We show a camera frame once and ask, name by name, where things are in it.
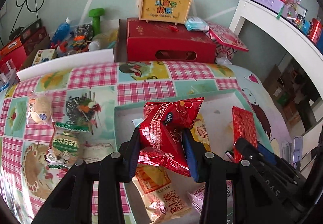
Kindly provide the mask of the red patterned snack pack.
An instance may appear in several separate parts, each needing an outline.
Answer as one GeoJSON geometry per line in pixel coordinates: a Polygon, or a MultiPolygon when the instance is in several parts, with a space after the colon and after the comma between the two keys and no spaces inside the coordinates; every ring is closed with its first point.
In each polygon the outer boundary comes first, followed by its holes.
{"type": "Polygon", "coordinates": [[[234,139],[234,161],[238,163],[242,160],[242,154],[237,150],[235,144],[239,138],[246,139],[257,148],[257,134],[253,113],[239,107],[232,107],[233,118],[233,139],[234,139]]]}

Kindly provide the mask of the pink barcode snack packet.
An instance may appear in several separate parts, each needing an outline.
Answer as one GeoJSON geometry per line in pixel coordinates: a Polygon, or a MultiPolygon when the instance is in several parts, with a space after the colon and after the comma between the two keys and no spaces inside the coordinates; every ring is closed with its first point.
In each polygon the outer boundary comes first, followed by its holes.
{"type": "MultiPolygon", "coordinates": [[[[233,192],[232,192],[232,182],[227,180],[227,215],[233,213],[233,192]]],[[[199,187],[193,191],[187,193],[189,200],[195,210],[201,214],[202,205],[204,200],[205,184],[200,184],[199,187]]]]}

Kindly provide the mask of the yellow soft bread pack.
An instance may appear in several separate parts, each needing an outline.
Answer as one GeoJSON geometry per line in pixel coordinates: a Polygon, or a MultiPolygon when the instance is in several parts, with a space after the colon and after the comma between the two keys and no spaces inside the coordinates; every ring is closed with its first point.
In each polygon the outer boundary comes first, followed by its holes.
{"type": "Polygon", "coordinates": [[[197,115],[193,128],[191,129],[191,133],[195,141],[201,142],[204,145],[206,151],[211,151],[209,136],[205,126],[205,121],[201,114],[197,115]]]}

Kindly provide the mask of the orange yellow bread snack bag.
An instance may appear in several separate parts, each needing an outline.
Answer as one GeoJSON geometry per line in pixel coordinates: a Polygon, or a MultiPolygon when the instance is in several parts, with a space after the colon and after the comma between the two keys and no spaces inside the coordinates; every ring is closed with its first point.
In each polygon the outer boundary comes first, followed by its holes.
{"type": "Polygon", "coordinates": [[[139,165],[132,178],[151,223],[179,219],[191,211],[163,167],[139,165]]]}

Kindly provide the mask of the red puffy snack bag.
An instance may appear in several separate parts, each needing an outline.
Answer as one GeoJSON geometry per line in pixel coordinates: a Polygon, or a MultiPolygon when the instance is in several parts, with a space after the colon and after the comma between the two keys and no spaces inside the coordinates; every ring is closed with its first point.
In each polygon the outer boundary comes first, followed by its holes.
{"type": "Polygon", "coordinates": [[[174,102],[147,102],[139,125],[139,164],[164,167],[190,177],[182,147],[182,132],[192,129],[204,101],[203,97],[174,102]]]}

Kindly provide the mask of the green round biscuit pack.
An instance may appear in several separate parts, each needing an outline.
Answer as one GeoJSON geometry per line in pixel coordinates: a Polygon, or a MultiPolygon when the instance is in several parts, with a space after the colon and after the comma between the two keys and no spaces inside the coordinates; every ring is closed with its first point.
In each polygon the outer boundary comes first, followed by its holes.
{"type": "Polygon", "coordinates": [[[68,170],[81,158],[84,135],[89,127],[54,122],[54,133],[51,137],[45,160],[49,168],[68,170]]]}

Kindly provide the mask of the white green snack bag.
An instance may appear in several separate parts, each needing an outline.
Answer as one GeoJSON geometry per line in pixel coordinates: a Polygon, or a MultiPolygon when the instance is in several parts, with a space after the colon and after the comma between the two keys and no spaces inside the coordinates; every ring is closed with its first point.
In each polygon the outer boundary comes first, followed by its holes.
{"type": "Polygon", "coordinates": [[[136,118],[136,119],[133,119],[133,120],[132,120],[132,122],[133,122],[133,124],[134,124],[134,126],[135,126],[136,128],[138,128],[138,127],[140,126],[140,124],[141,124],[143,121],[144,121],[144,119],[143,119],[143,118],[136,118]]]}

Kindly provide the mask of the white tray with teal rim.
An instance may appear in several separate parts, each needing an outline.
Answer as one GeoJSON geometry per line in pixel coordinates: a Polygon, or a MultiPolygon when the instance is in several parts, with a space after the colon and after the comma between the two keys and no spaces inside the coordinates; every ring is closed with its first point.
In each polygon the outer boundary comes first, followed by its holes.
{"type": "MultiPolygon", "coordinates": [[[[200,113],[202,114],[206,131],[209,136],[211,150],[224,157],[227,150],[233,148],[233,133],[229,133],[229,123],[233,121],[232,107],[237,106],[246,110],[251,110],[249,103],[237,89],[229,89],[214,93],[203,93],[204,102],[201,105],[200,113]]],[[[114,130],[117,147],[123,142],[130,140],[135,129],[133,120],[144,118],[143,108],[145,103],[135,103],[123,106],[117,106],[114,110],[114,130]]],[[[198,188],[193,178],[166,171],[171,179],[175,191],[187,204],[190,203],[187,192],[198,188]]],[[[136,186],[131,182],[125,184],[125,191],[130,205],[130,220],[126,223],[151,223],[140,193],[136,186]]]]}

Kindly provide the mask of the cardboard box on floor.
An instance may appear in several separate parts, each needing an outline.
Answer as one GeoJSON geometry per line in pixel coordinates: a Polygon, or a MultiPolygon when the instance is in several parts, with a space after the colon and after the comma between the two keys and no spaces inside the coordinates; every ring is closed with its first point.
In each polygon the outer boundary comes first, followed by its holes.
{"type": "Polygon", "coordinates": [[[270,73],[263,82],[263,87],[269,93],[272,99],[278,101],[284,94],[284,86],[280,79],[281,71],[277,65],[274,65],[270,73]]]}

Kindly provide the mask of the pink plaid picture tablecloth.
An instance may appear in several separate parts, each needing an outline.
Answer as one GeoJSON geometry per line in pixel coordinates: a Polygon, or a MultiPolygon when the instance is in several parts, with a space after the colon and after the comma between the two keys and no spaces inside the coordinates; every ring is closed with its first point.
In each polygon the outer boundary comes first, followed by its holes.
{"type": "Polygon", "coordinates": [[[52,118],[69,124],[92,123],[89,145],[116,147],[114,110],[147,101],[193,98],[237,89],[256,114],[258,139],[278,154],[268,115],[250,91],[238,84],[232,65],[191,62],[104,63],[66,69],[19,82],[1,92],[1,196],[19,223],[31,223],[65,172],[25,158],[45,152],[51,125],[27,125],[30,91],[52,97],[52,118]]]}

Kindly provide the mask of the clear wrapped small cake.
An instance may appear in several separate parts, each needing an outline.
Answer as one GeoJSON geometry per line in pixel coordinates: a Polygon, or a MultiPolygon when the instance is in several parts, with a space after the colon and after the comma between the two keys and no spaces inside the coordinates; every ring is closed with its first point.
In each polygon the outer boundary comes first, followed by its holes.
{"type": "Polygon", "coordinates": [[[48,93],[30,91],[27,100],[27,125],[52,125],[52,97],[48,93]]]}

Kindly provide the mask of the pink red patterned gift box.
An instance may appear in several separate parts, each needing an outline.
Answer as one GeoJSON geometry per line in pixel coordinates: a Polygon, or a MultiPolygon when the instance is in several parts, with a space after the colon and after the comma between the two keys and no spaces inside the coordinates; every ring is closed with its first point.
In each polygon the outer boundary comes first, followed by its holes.
{"type": "Polygon", "coordinates": [[[216,46],[216,58],[232,60],[236,52],[248,52],[247,46],[229,28],[213,22],[206,22],[209,30],[205,33],[216,46]]]}

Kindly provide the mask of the white shelf table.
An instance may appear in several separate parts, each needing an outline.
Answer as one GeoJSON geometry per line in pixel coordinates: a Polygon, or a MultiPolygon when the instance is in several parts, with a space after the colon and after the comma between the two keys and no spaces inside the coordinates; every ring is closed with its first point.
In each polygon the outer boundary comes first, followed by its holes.
{"type": "Polygon", "coordinates": [[[277,19],[276,14],[266,7],[251,0],[239,0],[229,29],[238,35],[242,26],[253,24],[259,30],[254,32],[259,48],[264,51],[261,56],[250,57],[248,53],[238,52],[233,58],[232,66],[237,72],[238,84],[243,91],[250,91],[253,97],[247,99],[257,101],[268,115],[272,137],[277,140],[278,154],[282,155],[282,142],[290,142],[291,137],[278,108],[262,81],[274,66],[274,49],[270,49],[268,39],[261,41],[264,31],[277,41],[303,68],[318,92],[322,93],[322,54],[316,46],[287,20],[277,19]]]}

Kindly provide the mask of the large red gift box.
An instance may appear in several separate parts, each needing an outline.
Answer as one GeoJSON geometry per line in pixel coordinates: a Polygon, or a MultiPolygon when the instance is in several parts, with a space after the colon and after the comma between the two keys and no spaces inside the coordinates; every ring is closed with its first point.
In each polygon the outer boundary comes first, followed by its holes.
{"type": "Polygon", "coordinates": [[[190,32],[183,24],[126,21],[126,49],[129,61],[177,60],[214,63],[216,45],[203,32],[190,32]]]}

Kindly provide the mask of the clear acrylic box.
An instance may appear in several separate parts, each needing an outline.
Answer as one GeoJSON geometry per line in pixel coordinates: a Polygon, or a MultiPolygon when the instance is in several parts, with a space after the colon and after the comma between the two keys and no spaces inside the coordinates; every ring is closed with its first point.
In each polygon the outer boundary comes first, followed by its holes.
{"type": "Polygon", "coordinates": [[[16,67],[11,59],[5,63],[1,62],[1,90],[4,90],[19,82],[19,78],[16,74],[16,67]]]}

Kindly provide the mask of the blue wet wipes pack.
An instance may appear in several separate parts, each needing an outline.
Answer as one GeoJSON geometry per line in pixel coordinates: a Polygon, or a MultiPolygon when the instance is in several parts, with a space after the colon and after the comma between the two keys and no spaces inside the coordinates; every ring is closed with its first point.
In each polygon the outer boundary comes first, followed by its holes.
{"type": "Polygon", "coordinates": [[[189,32],[208,32],[209,26],[199,17],[188,17],[185,21],[185,27],[189,32]]]}

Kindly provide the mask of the white foam board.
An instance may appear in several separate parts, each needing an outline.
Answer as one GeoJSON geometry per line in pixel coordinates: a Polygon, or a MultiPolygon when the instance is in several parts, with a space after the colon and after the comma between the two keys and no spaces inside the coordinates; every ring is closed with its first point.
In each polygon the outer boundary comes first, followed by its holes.
{"type": "Polygon", "coordinates": [[[27,67],[18,71],[16,74],[20,81],[42,76],[56,71],[73,69],[75,67],[84,67],[103,63],[114,63],[116,57],[113,49],[101,49],[92,52],[83,52],[56,58],[44,63],[27,67]]]}

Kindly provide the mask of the colourful toy pile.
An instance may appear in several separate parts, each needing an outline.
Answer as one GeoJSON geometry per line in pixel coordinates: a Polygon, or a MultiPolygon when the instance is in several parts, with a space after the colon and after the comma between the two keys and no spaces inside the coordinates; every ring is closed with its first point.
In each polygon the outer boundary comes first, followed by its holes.
{"type": "Polygon", "coordinates": [[[82,53],[88,48],[94,37],[94,29],[91,24],[83,24],[70,32],[66,38],[59,41],[56,47],[58,57],[82,53]]]}

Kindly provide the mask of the orange red flat box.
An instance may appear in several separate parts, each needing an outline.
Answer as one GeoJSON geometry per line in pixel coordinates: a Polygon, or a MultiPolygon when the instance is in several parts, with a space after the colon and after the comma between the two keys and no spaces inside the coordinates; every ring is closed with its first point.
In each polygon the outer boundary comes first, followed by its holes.
{"type": "Polygon", "coordinates": [[[20,58],[26,55],[21,38],[18,37],[8,42],[1,49],[1,58],[10,57],[10,58],[20,58]]]}

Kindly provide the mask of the yellow childrens day gift box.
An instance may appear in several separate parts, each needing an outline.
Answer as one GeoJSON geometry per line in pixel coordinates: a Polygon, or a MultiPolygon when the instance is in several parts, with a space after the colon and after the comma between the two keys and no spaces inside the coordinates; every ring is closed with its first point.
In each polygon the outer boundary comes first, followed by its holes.
{"type": "Polygon", "coordinates": [[[135,0],[138,18],[146,22],[184,24],[188,18],[192,0],[135,0]]]}

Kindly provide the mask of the blue liquid bottle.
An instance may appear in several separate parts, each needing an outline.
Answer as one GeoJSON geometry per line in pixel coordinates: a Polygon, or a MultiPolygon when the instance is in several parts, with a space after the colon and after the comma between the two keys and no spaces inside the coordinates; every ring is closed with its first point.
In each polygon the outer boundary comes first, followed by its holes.
{"type": "Polygon", "coordinates": [[[58,45],[59,42],[62,42],[69,34],[70,28],[71,28],[71,20],[67,17],[66,20],[63,23],[61,23],[56,29],[56,32],[54,33],[51,39],[51,44],[58,45]]]}

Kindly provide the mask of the dark red box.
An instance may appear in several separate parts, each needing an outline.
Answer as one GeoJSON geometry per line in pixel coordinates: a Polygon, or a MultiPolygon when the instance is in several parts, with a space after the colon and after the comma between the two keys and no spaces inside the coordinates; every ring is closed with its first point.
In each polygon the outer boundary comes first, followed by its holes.
{"type": "Polygon", "coordinates": [[[36,20],[29,26],[24,27],[20,34],[14,39],[20,37],[26,55],[28,56],[45,37],[47,36],[47,31],[42,23],[41,19],[36,20]]]}

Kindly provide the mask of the green dumbbell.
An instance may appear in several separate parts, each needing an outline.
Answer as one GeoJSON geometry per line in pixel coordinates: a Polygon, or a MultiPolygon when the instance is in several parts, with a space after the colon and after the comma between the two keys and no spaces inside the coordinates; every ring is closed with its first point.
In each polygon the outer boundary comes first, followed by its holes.
{"type": "Polygon", "coordinates": [[[103,8],[91,9],[88,15],[90,18],[92,18],[92,27],[93,27],[94,35],[99,34],[101,32],[100,17],[105,15],[105,9],[103,8]]]}

